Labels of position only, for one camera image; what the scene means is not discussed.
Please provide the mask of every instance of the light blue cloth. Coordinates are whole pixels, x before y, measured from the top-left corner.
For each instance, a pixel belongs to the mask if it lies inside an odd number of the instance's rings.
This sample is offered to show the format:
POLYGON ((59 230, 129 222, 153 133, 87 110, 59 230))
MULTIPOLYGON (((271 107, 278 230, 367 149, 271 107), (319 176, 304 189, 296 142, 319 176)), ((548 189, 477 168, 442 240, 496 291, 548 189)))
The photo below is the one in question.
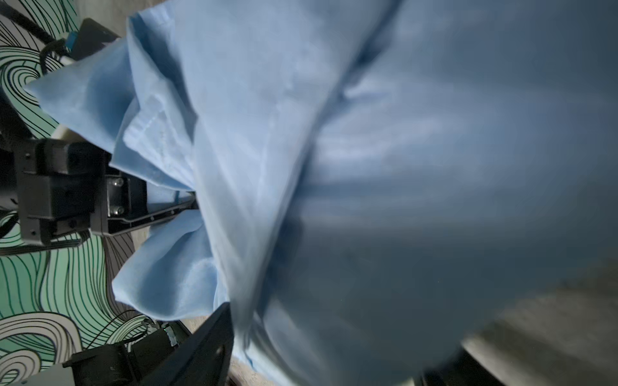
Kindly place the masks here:
POLYGON ((197 193, 205 228, 159 229, 119 299, 229 299, 278 383, 389 385, 616 247, 617 29, 574 0, 175 0, 30 90, 197 193))

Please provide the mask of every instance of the floor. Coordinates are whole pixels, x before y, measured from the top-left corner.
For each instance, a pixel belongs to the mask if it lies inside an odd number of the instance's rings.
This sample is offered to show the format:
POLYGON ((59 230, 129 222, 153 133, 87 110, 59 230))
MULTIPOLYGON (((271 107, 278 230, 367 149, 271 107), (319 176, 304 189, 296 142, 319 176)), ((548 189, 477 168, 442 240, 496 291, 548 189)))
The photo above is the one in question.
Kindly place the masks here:
MULTIPOLYGON (((81 18, 92 18, 98 23, 116 32, 120 36, 126 34, 126 18, 134 12, 160 3, 159 0, 75 0, 77 12, 81 18)), ((136 248, 147 236, 147 230, 133 233, 136 248)), ((184 319, 182 322, 192 332, 206 320, 206 317, 184 319)), ((232 358, 230 374, 239 382, 239 386, 274 386, 261 375, 253 372, 246 364, 232 358)))

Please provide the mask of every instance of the screw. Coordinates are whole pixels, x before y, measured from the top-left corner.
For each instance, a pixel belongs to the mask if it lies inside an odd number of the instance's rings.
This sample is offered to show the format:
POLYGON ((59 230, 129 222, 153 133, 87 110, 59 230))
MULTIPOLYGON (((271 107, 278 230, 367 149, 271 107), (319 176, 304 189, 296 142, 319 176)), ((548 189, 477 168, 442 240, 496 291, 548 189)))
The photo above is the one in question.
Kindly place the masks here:
POLYGON ((114 216, 120 216, 124 213, 124 207, 123 206, 113 206, 110 208, 111 212, 114 216))

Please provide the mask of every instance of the green patterned surface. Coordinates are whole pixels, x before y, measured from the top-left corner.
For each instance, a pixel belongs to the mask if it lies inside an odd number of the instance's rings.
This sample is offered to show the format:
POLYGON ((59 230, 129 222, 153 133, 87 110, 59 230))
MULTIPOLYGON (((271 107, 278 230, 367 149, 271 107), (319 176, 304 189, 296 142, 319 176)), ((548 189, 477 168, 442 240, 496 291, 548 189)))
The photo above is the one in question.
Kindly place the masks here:
MULTIPOLYGON (((8 4, 56 38, 77 29, 71 0, 8 0, 8 4)), ((38 138, 50 136, 57 125, 22 89, 40 76, 42 47, 0 17, 0 85, 38 138)), ((48 63, 52 70, 61 66, 53 58, 48 63)), ((20 244, 18 224, 0 240, 0 247, 20 244)), ((116 303, 109 288, 132 251, 130 237, 91 237, 70 250, 0 257, 0 385, 61 363, 88 345, 118 342, 143 330, 144 316, 127 312, 129 308, 116 303)))

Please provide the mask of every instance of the black cable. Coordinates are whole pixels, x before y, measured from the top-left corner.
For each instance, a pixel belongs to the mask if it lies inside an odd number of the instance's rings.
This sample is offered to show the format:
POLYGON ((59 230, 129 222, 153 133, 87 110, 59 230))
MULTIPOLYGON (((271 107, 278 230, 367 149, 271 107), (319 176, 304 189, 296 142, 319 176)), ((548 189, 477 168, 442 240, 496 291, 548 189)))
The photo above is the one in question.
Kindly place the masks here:
POLYGON ((10 231, 13 229, 15 224, 19 221, 19 216, 17 212, 10 214, 9 220, 0 226, 0 238, 4 238, 10 231))
POLYGON ((47 63, 45 63, 47 56, 52 52, 58 52, 60 48, 64 47, 64 43, 66 43, 65 39, 58 39, 52 41, 50 44, 47 44, 45 47, 43 47, 43 49, 39 53, 39 64, 41 65, 41 73, 43 75, 48 73, 47 63))
POLYGON ((0 135, 2 135, 2 149, 8 152, 12 152, 17 143, 32 138, 32 132, 23 122, 1 87, 0 135))
POLYGON ((15 159, 13 153, 0 148, 0 219, 16 211, 18 206, 15 159))
POLYGON ((125 340, 123 340, 123 341, 122 341, 122 342, 120 342, 120 343, 122 343, 123 345, 126 345, 126 344, 128 344, 128 343, 135 342, 136 340, 138 340, 138 339, 141 339, 141 338, 145 337, 147 333, 148 333, 148 331, 144 331, 144 332, 142 332, 142 333, 140 333, 140 334, 137 334, 137 335, 136 335, 136 336, 134 336, 134 337, 130 337, 130 338, 128 338, 128 339, 125 339, 125 340))
MULTIPOLYGON (((24 30, 30 32, 35 38, 43 42, 43 44, 50 44, 54 41, 54 37, 47 31, 39 27, 35 22, 22 15, 17 9, 11 7, 5 2, 0 2, 0 15, 6 17, 10 21, 14 22, 24 30)), ((68 53, 66 49, 60 55, 66 56, 68 53)))
POLYGON ((129 312, 131 312, 131 311, 133 311, 133 312, 137 312, 137 311, 136 311, 136 310, 134 310, 134 309, 127 309, 127 310, 125 310, 125 311, 122 311, 122 312, 121 312, 121 313, 119 313, 118 315, 114 316, 114 318, 113 318, 112 320, 110 320, 110 321, 109 321, 109 323, 107 323, 107 324, 105 325, 105 327, 103 327, 103 330, 99 331, 99 333, 98 333, 98 334, 96 334, 95 338, 92 340, 92 342, 90 342, 90 344, 89 344, 88 346, 86 346, 86 348, 84 349, 84 351, 85 351, 85 350, 87 350, 87 349, 89 349, 89 348, 90 348, 90 346, 92 346, 92 343, 94 343, 94 342, 95 342, 95 340, 96 340, 96 339, 97 339, 97 338, 98 338, 98 337, 99 337, 99 336, 103 333, 103 331, 105 331, 105 330, 109 327, 109 325, 110 325, 110 324, 112 324, 112 323, 113 323, 116 319, 118 319, 119 317, 121 317, 123 314, 129 313, 129 312))

